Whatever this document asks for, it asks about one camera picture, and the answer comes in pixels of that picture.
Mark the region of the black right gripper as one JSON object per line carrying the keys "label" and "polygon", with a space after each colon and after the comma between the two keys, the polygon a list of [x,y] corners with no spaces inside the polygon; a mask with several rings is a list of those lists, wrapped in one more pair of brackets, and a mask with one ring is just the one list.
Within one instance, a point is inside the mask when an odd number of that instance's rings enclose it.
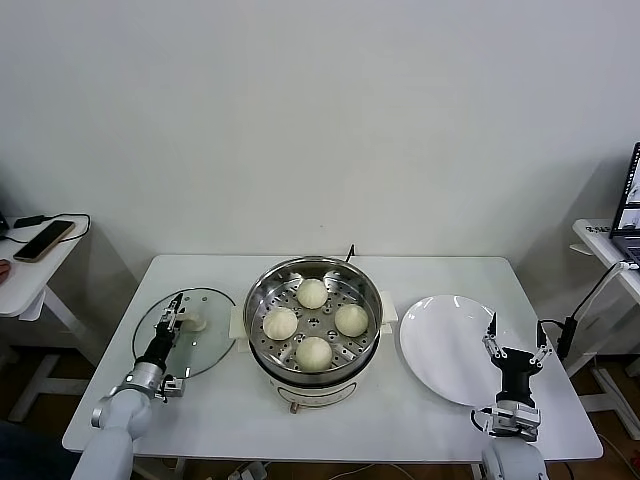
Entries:
{"label": "black right gripper", "polygon": [[529,380],[536,374],[536,368],[542,368],[543,362],[553,351],[542,322],[536,324],[537,350],[533,355],[512,348],[503,349],[496,335],[497,313],[494,312],[482,342],[488,354],[494,358],[494,366],[501,372],[501,390],[496,398],[531,399]]}

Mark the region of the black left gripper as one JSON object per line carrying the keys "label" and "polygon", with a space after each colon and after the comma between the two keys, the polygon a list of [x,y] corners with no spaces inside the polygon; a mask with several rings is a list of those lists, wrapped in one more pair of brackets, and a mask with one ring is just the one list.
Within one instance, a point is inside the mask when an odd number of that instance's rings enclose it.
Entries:
{"label": "black left gripper", "polygon": [[134,364],[149,363],[159,368],[166,368],[166,361],[174,343],[180,337],[183,321],[177,320],[181,309],[184,294],[178,293],[163,310],[158,325],[155,329],[155,336],[149,343],[145,352],[136,358]]}

